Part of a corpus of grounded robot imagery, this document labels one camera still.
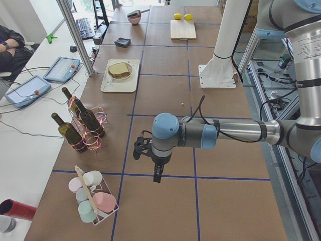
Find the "wine bottle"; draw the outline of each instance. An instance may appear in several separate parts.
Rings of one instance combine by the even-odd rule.
[[[91,110],[84,107],[84,105],[81,103],[79,99],[75,98],[74,103],[80,110],[79,116],[85,123],[87,128],[90,131],[97,132],[99,137],[103,137],[106,134],[106,132],[104,130],[104,127],[97,120],[95,114]]]
[[[70,106],[70,101],[71,101],[71,98],[72,98],[72,94],[69,92],[69,90],[66,88],[66,87],[63,87],[61,89],[61,91],[65,94],[65,96],[67,97],[68,99],[68,106]],[[71,112],[73,112],[73,114],[75,115],[75,117],[77,119],[80,119],[80,116],[79,116],[79,113],[80,113],[80,110],[78,109],[78,107],[76,106],[75,103],[72,103],[72,105],[70,106],[70,110]]]
[[[87,150],[87,146],[83,142],[83,138],[72,124],[64,122],[57,113],[52,113],[51,117],[59,125],[59,133],[66,139],[73,149],[75,149],[77,152],[84,152]]]

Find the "white table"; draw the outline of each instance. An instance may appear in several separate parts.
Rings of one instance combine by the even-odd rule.
[[[27,63],[27,68],[50,67],[59,56],[80,59],[78,52],[71,53],[69,51],[70,45],[74,45],[74,41],[65,22],[54,35],[58,38],[53,39],[52,44],[48,44],[47,39],[43,40]],[[92,40],[86,40],[84,44],[89,54],[91,48],[94,47],[94,43]],[[47,69],[32,70],[32,74],[42,77],[46,71]],[[18,76],[16,82],[23,83],[29,78],[31,78],[30,73],[25,71]],[[63,86],[73,92],[79,85],[75,95],[80,98],[87,78],[86,69],[82,67],[74,76],[75,81],[69,80]],[[52,88],[59,86],[56,83],[51,83],[51,85]],[[61,88],[62,86],[54,89],[45,94],[44,97],[54,98],[56,101],[64,103],[67,99]],[[6,104],[9,104],[9,102],[4,97],[0,101],[0,105]],[[0,107],[0,112],[15,109],[14,106],[9,105]],[[53,112],[57,112],[65,121],[71,120],[67,104],[60,105],[51,99],[39,98],[22,110],[3,114],[0,121],[25,133],[60,136],[58,125],[51,118]],[[2,123],[0,123],[0,133],[0,202],[13,199],[37,207],[63,139],[23,135]],[[24,240],[30,224],[30,221],[17,219],[16,228],[10,233],[0,233],[0,240]]]

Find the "cutting board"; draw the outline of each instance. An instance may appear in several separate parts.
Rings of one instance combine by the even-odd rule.
[[[196,39],[193,20],[171,20],[171,39]]]

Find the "green clip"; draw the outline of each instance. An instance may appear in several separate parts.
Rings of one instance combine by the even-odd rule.
[[[46,36],[46,39],[48,39],[48,43],[51,44],[52,43],[52,39],[56,39],[58,37],[54,36],[53,34],[49,34],[48,36]]]

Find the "lemon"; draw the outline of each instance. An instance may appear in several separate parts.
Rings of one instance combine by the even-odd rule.
[[[182,17],[182,15],[179,14],[179,13],[174,14],[174,19],[175,19],[175,20],[180,20],[181,17]]]
[[[186,14],[186,15],[184,16],[184,19],[185,19],[185,20],[192,20],[192,19],[193,19],[193,15],[191,15],[191,14]]]

